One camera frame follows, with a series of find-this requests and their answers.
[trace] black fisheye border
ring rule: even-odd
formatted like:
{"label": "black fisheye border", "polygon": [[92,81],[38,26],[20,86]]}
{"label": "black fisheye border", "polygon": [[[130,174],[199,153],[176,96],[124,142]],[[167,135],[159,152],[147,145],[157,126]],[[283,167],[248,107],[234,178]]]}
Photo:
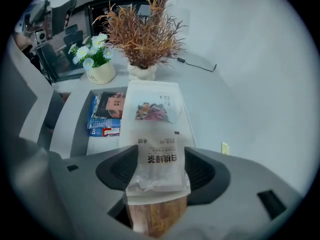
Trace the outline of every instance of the black fisheye border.
{"label": "black fisheye border", "polygon": [[[6,49],[7,40],[13,32],[16,22],[24,12],[25,8],[32,0],[0,0],[1,8],[1,42],[0,42],[0,58]],[[319,8],[320,0],[288,0],[300,15],[307,26],[319,52]],[[5,130],[0,128],[0,147],[2,154],[2,146]],[[13,193],[10,184],[7,181],[6,170],[2,163],[0,165],[0,184],[1,184],[1,200],[2,200],[2,218],[4,226],[2,226],[3,236],[11,237],[29,237],[34,239],[54,239],[49,233],[43,229],[32,216],[26,211]],[[289,237],[304,239],[313,238],[319,234],[317,218],[320,201],[320,172],[316,174],[312,186],[306,197],[303,199],[299,207],[294,211],[293,215],[284,223],[284,225],[271,236],[271,239],[288,239]]]}

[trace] potted plant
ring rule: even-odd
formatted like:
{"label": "potted plant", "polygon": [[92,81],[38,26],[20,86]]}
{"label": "potted plant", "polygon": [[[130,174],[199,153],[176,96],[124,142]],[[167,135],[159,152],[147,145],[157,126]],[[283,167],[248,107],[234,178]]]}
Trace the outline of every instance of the potted plant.
{"label": "potted plant", "polygon": [[81,64],[85,69],[88,79],[98,85],[109,83],[115,76],[116,71],[110,60],[113,53],[107,48],[106,34],[100,33],[92,38],[87,37],[82,47],[72,44],[69,54],[73,54],[73,63]]}
{"label": "potted plant", "polygon": [[168,64],[169,58],[176,58],[181,50],[181,40],[176,35],[182,21],[176,22],[166,11],[167,0],[147,0],[150,16],[137,15],[135,6],[121,7],[118,13],[109,6],[109,13],[102,18],[108,42],[119,49],[128,59],[130,80],[155,80],[157,65]]}

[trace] flower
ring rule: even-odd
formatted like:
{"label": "flower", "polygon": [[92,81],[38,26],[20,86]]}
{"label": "flower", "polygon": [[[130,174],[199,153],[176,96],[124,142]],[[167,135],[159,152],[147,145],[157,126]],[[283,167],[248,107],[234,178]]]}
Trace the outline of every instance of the flower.
{"label": "flower", "polygon": [[78,60],[77,56],[74,56],[74,57],[73,57],[72,62],[73,62],[73,64],[75,64],[75,65],[78,64],[79,60]]}
{"label": "flower", "polygon": [[86,58],[83,62],[83,67],[85,70],[90,70],[94,66],[94,60],[92,58]]}
{"label": "flower", "polygon": [[89,53],[90,55],[94,55],[94,54],[97,53],[97,51],[98,51],[98,48],[96,48],[96,47],[93,46],[93,47],[91,47],[91,49],[89,50],[88,53]]}
{"label": "flower", "polygon": [[69,51],[68,51],[68,54],[70,54],[75,47],[76,47],[76,44],[75,44],[75,43],[72,44],[72,45],[70,46],[70,49],[69,49]]}
{"label": "flower", "polygon": [[108,38],[106,34],[100,33],[92,37],[92,46],[99,49],[105,45],[105,40]]}
{"label": "flower", "polygon": [[105,49],[104,51],[103,51],[103,57],[105,58],[105,59],[111,59],[112,57],[113,57],[113,53],[111,52],[111,50],[110,49]]}
{"label": "flower", "polygon": [[89,37],[90,37],[90,36],[87,36],[87,37],[83,40],[83,42],[82,42],[83,45],[86,44],[86,42],[88,41]]}
{"label": "flower", "polygon": [[76,57],[78,58],[78,60],[82,59],[84,56],[87,55],[89,51],[89,48],[86,46],[82,46],[80,47],[77,51],[76,51]]}

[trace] black cable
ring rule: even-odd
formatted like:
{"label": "black cable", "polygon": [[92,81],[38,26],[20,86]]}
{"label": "black cable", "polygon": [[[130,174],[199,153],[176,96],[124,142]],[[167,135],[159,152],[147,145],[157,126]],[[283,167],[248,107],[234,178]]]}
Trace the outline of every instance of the black cable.
{"label": "black cable", "polygon": [[189,64],[188,62],[186,62],[186,60],[185,60],[185,59],[180,58],[180,57],[178,57],[178,58],[177,58],[177,60],[178,60],[179,62],[186,63],[186,64],[188,64],[189,66],[197,67],[197,68],[200,68],[200,69],[203,69],[203,70],[209,71],[209,72],[213,72],[213,71],[215,71],[215,69],[216,69],[216,67],[217,67],[217,64],[215,64],[213,71],[211,71],[211,70],[209,70],[209,69],[203,68],[202,66],[197,66],[197,65]]}

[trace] brown dried plant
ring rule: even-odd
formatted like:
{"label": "brown dried plant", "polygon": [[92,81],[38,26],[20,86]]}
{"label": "brown dried plant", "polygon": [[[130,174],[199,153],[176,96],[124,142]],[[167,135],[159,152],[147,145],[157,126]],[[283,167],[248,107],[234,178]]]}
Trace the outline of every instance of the brown dried plant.
{"label": "brown dried plant", "polygon": [[168,64],[169,58],[176,58],[182,50],[181,41],[176,35],[182,21],[167,14],[168,0],[147,0],[150,16],[137,15],[136,7],[121,7],[118,15],[113,11],[115,5],[109,4],[109,13],[99,16],[93,23],[103,18],[103,29],[109,36],[109,43],[120,49],[129,63],[142,70],[154,64]]}

